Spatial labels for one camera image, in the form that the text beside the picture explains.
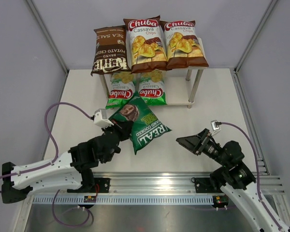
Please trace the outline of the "brown Kettle sea salt bag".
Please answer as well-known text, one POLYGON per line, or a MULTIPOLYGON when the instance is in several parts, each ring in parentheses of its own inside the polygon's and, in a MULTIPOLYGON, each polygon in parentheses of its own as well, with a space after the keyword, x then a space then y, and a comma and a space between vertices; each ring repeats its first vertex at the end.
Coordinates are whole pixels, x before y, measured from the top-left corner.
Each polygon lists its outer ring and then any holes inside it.
POLYGON ((96 48, 91 75, 129 72, 124 25, 95 29, 96 48))

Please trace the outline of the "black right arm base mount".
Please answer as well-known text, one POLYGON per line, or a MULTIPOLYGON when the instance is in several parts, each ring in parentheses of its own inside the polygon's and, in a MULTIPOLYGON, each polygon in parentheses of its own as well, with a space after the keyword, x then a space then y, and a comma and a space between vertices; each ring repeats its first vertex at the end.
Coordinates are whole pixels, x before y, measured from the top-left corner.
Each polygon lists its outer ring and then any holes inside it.
POLYGON ((192 177, 191 182, 194 184, 196 193, 222 193, 210 183, 210 178, 192 177))

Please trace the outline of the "brown Chuba bag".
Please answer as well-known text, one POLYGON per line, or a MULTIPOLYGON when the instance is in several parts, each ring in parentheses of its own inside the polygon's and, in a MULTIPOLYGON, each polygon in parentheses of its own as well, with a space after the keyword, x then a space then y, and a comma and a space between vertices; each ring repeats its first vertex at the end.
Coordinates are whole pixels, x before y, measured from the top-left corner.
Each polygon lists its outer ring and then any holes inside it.
POLYGON ((148 73, 167 69, 166 51, 160 32, 160 16, 124 19, 129 36, 131 72, 148 73))
POLYGON ((167 70, 209 66, 196 36, 195 24, 194 20, 160 21, 166 41, 167 70))

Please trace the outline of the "green Real chips bag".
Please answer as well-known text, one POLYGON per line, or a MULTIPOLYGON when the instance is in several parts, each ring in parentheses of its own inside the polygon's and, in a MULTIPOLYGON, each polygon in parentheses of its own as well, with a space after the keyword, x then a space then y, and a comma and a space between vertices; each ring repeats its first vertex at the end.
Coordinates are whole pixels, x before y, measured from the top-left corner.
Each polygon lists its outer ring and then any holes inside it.
POLYGON ((109 119, 116 122, 132 122, 129 139, 135 154, 154 139, 172 131, 157 118, 137 91, 109 119))

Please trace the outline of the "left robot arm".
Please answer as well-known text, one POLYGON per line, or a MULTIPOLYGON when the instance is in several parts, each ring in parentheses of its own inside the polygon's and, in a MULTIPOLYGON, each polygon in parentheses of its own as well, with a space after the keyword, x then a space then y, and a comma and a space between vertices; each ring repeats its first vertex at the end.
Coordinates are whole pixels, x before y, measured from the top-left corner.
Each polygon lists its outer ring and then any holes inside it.
POLYGON ((2 165, 1 198, 5 204, 20 202, 35 192, 67 189, 69 193, 87 193, 95 188, 92 168, 110 162, 120 153, 119 143, 129 139, 133 122, 115 122, 103 134, 71 147, 53 161, 17 166, 2 165))

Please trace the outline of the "green Chuba bag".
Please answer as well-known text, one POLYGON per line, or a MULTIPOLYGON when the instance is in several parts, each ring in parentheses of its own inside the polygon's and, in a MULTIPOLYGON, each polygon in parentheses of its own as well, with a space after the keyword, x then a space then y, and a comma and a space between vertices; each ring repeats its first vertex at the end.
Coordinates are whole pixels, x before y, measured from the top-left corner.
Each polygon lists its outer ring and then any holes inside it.
POLYGON ((115 72, 111 77, 111 88, 106 109, 121 107, 135 93, 136 77, 131 72, 115 72))

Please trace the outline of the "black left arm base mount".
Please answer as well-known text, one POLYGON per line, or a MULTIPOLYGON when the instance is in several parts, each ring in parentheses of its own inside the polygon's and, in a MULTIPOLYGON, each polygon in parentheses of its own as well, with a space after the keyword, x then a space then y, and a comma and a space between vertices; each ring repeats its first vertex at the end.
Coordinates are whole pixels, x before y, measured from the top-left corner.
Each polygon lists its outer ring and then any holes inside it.
POLYGON ((93 182, 81 181, 81 186, 68 188, 68 193, 108 193, 110 188, 110 178, 95 177, 93 182))

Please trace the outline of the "green Chuba bag sideways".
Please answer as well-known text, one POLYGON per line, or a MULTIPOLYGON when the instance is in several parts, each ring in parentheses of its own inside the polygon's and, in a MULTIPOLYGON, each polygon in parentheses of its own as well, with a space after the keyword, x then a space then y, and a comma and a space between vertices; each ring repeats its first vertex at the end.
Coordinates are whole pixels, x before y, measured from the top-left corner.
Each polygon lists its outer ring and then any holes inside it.
POLYGON ((167 105, 164 76, 160 70, 141 73, 138 92, 147 105, 167 105))

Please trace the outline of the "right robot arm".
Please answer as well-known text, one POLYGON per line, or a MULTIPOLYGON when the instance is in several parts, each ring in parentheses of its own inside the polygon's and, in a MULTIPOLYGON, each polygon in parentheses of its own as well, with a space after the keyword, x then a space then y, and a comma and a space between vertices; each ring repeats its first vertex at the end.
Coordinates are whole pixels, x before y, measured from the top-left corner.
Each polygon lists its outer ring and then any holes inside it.
POLYGON ((205 154, 221 165, 210 174, 210 187, 222 191, 245 216, 256 232, 290 232, 260 189, 260 178, 244 164, 240 144, 228 141, 220 146, 208 129, 176 141, 194 155, 205 154))

